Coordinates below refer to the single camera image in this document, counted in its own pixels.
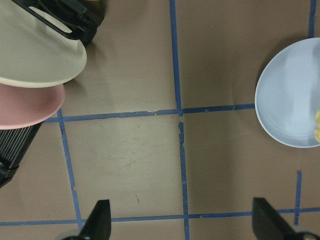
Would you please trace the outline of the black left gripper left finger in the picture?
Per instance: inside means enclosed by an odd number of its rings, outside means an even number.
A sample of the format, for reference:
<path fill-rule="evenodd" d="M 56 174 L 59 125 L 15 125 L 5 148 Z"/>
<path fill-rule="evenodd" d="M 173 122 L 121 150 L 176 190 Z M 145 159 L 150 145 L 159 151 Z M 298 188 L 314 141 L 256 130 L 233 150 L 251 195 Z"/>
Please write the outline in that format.
<path fill-rule="evenodd" d="M 112 232 L 111 206 L 108 199 L 98 200 L 77 235 L 60 240 L 109 240 Z"/>

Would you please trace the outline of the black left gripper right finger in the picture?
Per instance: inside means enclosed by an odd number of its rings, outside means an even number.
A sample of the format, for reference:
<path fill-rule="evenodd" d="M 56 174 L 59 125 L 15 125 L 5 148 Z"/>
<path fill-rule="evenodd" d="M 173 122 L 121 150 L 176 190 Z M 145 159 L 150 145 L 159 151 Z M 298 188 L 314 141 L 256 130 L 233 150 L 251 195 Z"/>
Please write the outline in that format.
<path fill-rule="evenodd" d="M 252 200 L 252 231 L 258 240 L 318 240 L 320 235 L 289 225 L 263 197 Z"/>

